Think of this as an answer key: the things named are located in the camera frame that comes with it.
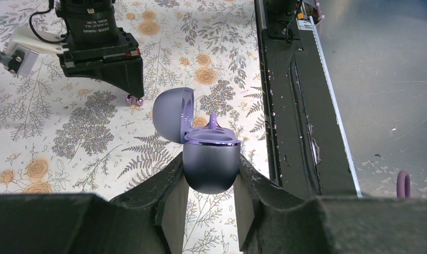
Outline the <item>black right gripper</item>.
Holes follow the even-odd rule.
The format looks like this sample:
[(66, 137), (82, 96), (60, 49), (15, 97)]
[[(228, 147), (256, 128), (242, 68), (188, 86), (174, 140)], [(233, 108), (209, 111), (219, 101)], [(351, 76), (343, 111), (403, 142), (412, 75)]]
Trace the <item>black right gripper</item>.
[(101, 80), (133, 97), (144, 96), (139, 43), (117, 26), (114, 1), (59, 1), (56, 15), (69, 30), (58, 56), (65, 76)]

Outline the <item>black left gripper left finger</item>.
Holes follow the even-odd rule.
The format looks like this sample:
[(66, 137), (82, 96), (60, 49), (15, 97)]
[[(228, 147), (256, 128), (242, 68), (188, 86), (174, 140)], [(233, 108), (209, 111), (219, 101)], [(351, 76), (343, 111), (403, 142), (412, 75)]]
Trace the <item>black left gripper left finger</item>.
[(95, 194), (0, 194), (0, 253), (181, 253), (182, 155), (106, 201)]

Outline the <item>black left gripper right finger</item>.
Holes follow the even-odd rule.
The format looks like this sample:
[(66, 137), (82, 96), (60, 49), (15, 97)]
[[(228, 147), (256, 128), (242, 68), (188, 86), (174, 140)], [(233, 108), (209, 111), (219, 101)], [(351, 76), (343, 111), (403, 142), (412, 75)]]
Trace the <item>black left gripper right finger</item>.
[(427, 199), (303, 200), (240, 158), (234, 182), (244, 253), (427, 253)]

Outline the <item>purple earbud charging case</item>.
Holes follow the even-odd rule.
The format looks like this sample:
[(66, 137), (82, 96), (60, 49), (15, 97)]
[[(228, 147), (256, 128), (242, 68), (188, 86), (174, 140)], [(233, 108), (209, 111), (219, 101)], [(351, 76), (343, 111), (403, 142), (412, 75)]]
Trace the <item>purple earbud charging case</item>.
[(193, 190), (219, 194), (230, 189), (239, 170), (241, 142), (231, 129), (194, 126), (193, 89), (179, 87), (159, 94), (153, 125), (162, 138), (183, 146), (183, 173)]

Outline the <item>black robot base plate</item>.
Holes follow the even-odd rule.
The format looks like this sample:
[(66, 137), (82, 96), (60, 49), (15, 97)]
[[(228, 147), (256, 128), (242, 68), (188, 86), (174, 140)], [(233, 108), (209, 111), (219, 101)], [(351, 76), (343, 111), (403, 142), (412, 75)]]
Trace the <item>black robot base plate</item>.
[(318, 13), (317, 2), (255, 2), (269, 177), (303, 199), (361, 197)]

